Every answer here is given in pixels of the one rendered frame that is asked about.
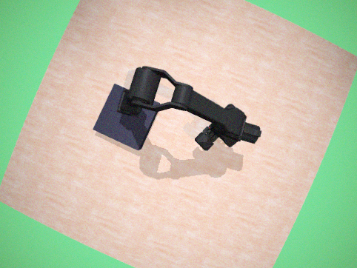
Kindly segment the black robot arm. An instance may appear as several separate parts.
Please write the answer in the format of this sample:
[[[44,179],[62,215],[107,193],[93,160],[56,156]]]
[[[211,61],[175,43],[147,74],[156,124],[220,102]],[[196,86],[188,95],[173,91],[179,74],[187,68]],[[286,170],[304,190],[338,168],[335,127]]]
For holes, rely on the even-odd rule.
[[[174,87],[171,101],[153,106],[161,78]],[[247,116],[237,107],[224,108],[193,90],[193,86],[177,82],[165,70],[155,67],[137,67],[129,90],[124,90],[117,112],[138,117],[141,109],[159,112],[170,108],[187,111],[211,122],[211,127],[228,146],[238,141],[255,144],[261,137],[260,126],[247,123]]]

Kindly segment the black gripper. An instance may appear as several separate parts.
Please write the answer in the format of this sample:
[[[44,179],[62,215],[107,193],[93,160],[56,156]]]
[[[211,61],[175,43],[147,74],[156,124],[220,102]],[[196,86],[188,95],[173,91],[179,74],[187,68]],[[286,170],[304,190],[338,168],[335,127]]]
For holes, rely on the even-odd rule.
[[[230,108],[234,107],[233,104],[228,104],[225,108]],[[212,124],[212,123],[211,123]],[[216,132],[215,128],[211,127],[211,124],[206,126],[202,132],[200,132],[196,137],[195,141],[205,150],[208,151],[213,145],[217,139],[218,136],[220,135]],[[222,138],[224,137],[223,135],[220,135]]]

